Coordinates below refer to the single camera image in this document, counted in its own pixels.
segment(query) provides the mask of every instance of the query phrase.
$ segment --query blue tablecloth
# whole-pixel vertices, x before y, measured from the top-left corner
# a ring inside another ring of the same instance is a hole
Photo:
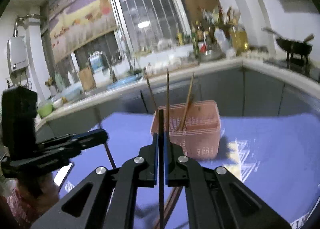
[[[103,120],[117,167],[152,143],[152,115],[114,113]],[[217,158],[204,167],[225,166],[289,223],[306,216],[320,196],[320,121],[311,114],[276,118],[221,117]],[[98,166],[111,169],[103,145],[85,150],[75,163],[60,196],[63,197]],[[165,198],[170,193],[165,188]],[[158,187],[138,188],[134,228],[150,229],[158,216]],[[184,192],[167,228],[189,228]]]

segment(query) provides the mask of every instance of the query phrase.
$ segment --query smartphone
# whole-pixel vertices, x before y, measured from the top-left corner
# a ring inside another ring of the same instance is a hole
[[[73,166],[74,166],[73,162],[70,162],[67,166],[63,166],[58,170],[56,176],[54,177],[53,182],[59,188],[59,191],[63,186],[64,182],[66,181],[68,175],[70,174]]]

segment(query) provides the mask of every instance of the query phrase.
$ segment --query wok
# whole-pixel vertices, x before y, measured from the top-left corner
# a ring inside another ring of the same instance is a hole
[[[308,63],[308,55],[312,50],[312,45],[307,43],[315,38],[313,34],[310,34],[302,42],[300,42],[292,39],[285,39],[279,33],[268,27],[262,28],[261,30],[269,32],[276,36],[276,42],[278,46],[287,52],[287,61],[289,60],[289,53],[291,53],[291,59],[293,57],[293,54],[298,54],[301,55],[301,58],[302,56],[305,56]]]

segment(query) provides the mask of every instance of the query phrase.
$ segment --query window frame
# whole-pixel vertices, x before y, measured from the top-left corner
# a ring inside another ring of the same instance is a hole
[[[180,22],[183,33],[186,35],[191,35],[190,25],[188,22],[187,14],[184,9],[182,0],[172,0],[172,1],[177,11],[178,20]],[[124,20],[124,15],[121,9],[120,0],[111,0],[111,6],[116,18],[117,25],[119,26],[119,29],[116,31],[118,32],[119,36],[124,37],[124,39],[126,40],[126,46],[128,50],[132,53],[134,52],[134,49],[129,36],[127,25]]]

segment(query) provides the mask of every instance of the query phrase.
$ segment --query silver screw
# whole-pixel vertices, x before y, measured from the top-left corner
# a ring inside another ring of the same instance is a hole
[[[188,157],[187,157],[187,156],[180,156],[180,157],[178,158],[178,161],[179,161],[179,162],[182,162],[182,163],[185,163],[185,162],[188,161]]]
[[[140,164],[140,163],[144,162],[144,158],[143,157],[135,157],[134,162],[137,164]]]
[[[102,174],[104,174],[106,171],[107,171],[107,170],[106,170],[105,167],[98,167],[98,168],[96,168],[96,173],[97,173],[98,175],[102,175]]]
[[[224,175],[227,173],[227,170],[224,167],[217,167],[216,171],[219,175]]]

